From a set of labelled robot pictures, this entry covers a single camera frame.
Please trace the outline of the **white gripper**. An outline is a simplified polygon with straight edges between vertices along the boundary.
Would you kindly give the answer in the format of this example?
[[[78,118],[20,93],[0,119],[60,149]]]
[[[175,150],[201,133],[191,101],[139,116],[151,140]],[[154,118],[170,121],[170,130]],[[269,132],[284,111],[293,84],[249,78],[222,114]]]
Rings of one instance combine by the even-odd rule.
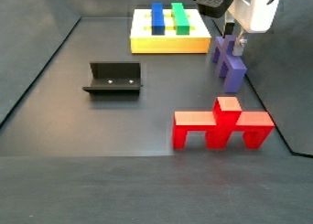
[[[280,0],[234,0],[225,13],[222,36],[233,34],[235,21],[249,33],[264,33],[272,26]],[[235,40],[233,55],[239,57],[247,45],[246,31],[241,30]]]

